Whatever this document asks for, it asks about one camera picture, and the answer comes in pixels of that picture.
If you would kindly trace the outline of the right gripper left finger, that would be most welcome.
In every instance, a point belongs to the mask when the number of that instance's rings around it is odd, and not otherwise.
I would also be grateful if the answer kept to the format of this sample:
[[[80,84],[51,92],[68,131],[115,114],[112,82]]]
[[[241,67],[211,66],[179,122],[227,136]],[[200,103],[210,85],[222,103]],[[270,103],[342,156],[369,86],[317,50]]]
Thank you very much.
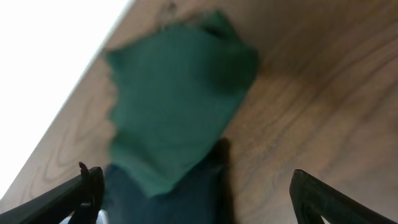
[[[68,223],[95,224],[104,195],[100,167],[88,169],[79,163],[81,174],[62,185],[1,214],[1,224]]]

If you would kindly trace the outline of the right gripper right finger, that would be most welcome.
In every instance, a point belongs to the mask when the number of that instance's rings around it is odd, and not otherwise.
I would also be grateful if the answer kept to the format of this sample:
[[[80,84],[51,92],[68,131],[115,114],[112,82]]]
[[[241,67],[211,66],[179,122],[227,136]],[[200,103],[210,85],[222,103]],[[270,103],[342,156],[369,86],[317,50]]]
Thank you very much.
[[[304,170],[294,170],[289,187],[298,224],[396,224]]]

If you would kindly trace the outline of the dark navy shirt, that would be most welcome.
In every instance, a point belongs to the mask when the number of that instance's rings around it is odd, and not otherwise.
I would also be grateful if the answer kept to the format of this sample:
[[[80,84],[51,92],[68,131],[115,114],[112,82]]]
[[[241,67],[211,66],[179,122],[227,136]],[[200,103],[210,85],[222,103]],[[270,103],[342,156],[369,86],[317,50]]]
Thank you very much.
[[[104,172],[102,209],[110,223],[227,224],[235,223],[229,181],[229,148],[220,139],[173,190],[147,197],[118,166]]]

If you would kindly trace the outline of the green garment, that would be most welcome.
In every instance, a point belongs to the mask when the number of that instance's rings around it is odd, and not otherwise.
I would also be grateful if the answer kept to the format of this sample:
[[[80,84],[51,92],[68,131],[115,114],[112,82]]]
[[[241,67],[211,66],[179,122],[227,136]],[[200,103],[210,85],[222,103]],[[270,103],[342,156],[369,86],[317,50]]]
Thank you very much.
[[[219,11],[110,50],[118,89],[111,160],[147,196],[171,191],[217,142],[259,62]]]

